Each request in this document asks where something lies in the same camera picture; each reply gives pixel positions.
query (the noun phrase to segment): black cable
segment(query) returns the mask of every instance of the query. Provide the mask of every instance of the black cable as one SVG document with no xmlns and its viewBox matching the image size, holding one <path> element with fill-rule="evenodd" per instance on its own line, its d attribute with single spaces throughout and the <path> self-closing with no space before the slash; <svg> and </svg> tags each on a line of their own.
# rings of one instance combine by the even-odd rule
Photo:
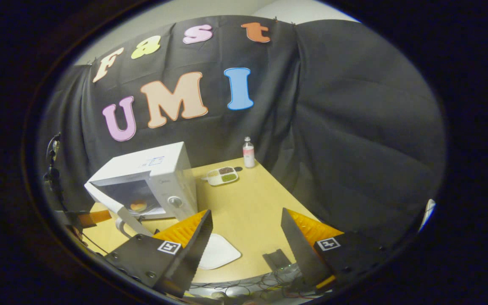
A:
<svg viewBox="0 0 488 305">
<path fill-rule="evenodd" d="M 101 248 L 99 245 L 97 245 L 96 243 L 94 243 L 91 239 L 89 239 L 89 237 L 87 237 L 84 233 L 82 233 L 82 236 L 86 237 L 88 239 L 88 241 L 91 241 L 91 243 L 93 243 L 93 245 L 95 245 L 96 247 L 98 247 L 99 249 L 101 249 L 101 251 L 103 251 L 104 253 L 107 253 L 107 251 L 105 251 L 103 248 Z"/>
</svg>

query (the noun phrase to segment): plastic bottle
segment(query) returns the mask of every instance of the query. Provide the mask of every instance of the plastic bottle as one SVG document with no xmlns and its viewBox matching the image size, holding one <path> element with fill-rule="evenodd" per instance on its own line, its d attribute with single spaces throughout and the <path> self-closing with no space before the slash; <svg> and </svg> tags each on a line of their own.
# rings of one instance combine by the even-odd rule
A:
<svg viewBox="0 0 488 305">
<path fill-rule="evenodd" d="M 242 153 L 244 154 L 244 166 L 252 168 L 255 166 L 255 153 L 253 151 L 253 144 L 250 143 L 250 137 L 244 138 L 244 145 L 242 145 Z"/>
</svg>

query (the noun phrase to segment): microwave control knob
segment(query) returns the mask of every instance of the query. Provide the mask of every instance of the microwave control knob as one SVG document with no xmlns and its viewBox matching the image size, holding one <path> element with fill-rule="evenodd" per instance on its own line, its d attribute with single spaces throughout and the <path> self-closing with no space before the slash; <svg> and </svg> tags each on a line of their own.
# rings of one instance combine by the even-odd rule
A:
<svg viewBox="0 0 488 305">
<path fill-rule="evenodd" d="M 178 207 L 181 207 L 182 206 L 182 199 L 178 198 L 178 197 L 169 197 L 168 199 L 169 203 L 178 208 Z"/>
</svg>

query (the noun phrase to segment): white wall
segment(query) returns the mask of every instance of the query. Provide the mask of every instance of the white wall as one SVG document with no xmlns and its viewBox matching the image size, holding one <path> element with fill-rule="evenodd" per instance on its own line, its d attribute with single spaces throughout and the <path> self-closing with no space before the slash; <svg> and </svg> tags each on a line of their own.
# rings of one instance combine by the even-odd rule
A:
<svg viewBox="0 0 488 305">
<path fill-rule="evenodd" d="M 170 23 L 216 15 L 245 15 L 303 23 L 320 19 L 356 21 L 315 0 L 172 0 L 145 10 L 97 39 L 75 64 L 93 62 L 128 39 Z"/>
</svg>

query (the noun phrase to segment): white plate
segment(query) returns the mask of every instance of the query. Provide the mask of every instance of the white plate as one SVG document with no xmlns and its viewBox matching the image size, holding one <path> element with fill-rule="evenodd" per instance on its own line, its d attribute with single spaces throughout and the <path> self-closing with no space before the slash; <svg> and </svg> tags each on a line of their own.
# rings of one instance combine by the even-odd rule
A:
<svg viewBox="0 0 488 305">
<path fill-rule="evenodd" d="M 210 270 L 226 265 L 242 254 L 221 235 L 212 233 L 199 262 L 199 268 Z"/>
</svg>

